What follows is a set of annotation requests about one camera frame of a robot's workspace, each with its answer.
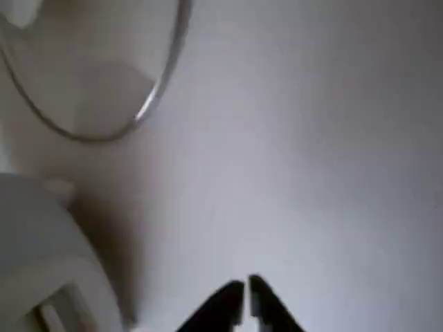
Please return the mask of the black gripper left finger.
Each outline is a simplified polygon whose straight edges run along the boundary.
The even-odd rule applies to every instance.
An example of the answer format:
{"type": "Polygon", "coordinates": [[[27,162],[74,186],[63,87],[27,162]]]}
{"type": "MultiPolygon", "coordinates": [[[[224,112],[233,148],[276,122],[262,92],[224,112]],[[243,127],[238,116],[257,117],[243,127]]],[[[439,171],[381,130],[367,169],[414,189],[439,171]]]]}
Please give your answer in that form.
{"type": "Polygon", "coordinates": [[[219,287],[177,331],[233,331],[242,322],[244,282],[232,280],[219,287]]]}

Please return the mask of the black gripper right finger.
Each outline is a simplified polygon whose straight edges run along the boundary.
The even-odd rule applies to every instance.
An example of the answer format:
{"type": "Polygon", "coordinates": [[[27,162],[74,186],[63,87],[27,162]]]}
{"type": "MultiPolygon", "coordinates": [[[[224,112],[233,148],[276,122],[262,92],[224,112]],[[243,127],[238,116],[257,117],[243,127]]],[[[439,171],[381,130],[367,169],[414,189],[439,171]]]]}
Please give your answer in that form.
{"type": "Polygon", "coordinates": [[[258,319],[259,331],[304,331],[261,276],[250,275],[248,284],[251,295],[251,315],[258,319]]]}

